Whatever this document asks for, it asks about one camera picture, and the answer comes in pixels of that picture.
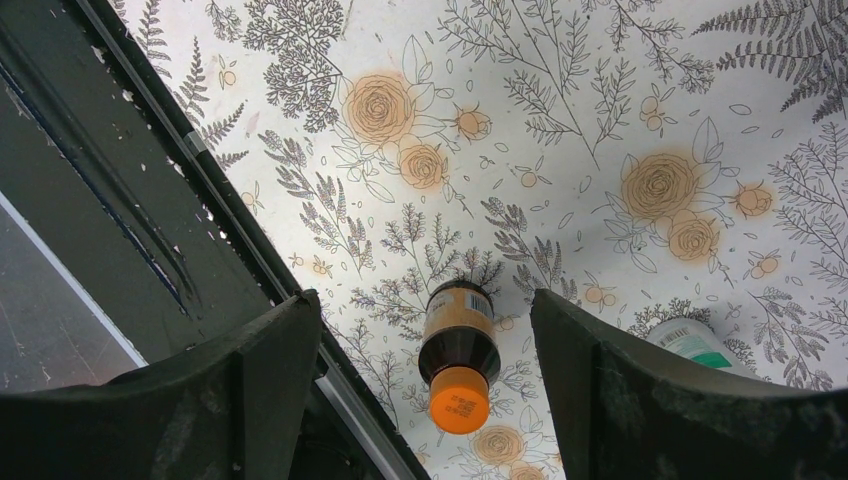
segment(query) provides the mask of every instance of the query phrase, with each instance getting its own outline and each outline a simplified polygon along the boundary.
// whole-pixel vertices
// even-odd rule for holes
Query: brown bottle
[[[478,285],[455,280],[430,296],[418,370],[439,428],[462,435],[486,423],[489,386],[498,379],[501,358],[492,299]]]

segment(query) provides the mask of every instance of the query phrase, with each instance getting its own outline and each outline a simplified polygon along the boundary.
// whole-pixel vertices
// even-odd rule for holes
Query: orange bottle cap
[[[430,383],[430,416],[454,435],[471,433],[489,418],[489,385],[476,370],[448,367]]]

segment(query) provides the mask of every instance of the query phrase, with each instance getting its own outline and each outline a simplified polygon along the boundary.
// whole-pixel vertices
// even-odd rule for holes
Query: white bottle
[[[697,320],[674,318],[665,321],[654,327],[645,340],[701,365],[760,380]]]

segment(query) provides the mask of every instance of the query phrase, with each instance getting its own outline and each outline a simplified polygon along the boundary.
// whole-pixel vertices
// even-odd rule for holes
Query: gray floor
[[[97,385],[143,365],[126,339],[110,332],[115,329],[108,318],[90,298],[77,294],[79,285],[48,251],[56,265],[51,263],[38,244],[46,247],[37,238],[34,243],[27,233],[35,234],[28,226],[22,229],[16,217],[20,218],[0,194],[0,392]]]

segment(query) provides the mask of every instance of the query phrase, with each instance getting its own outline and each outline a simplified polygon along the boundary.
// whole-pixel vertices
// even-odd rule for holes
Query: white floral surface
[[[768,381],[848,383],[844,0],[113,4],[434,478],[564,478],[537,287],[640,337],[704,321]],[[455,277],[501,322],[467,437],[417,372]]]

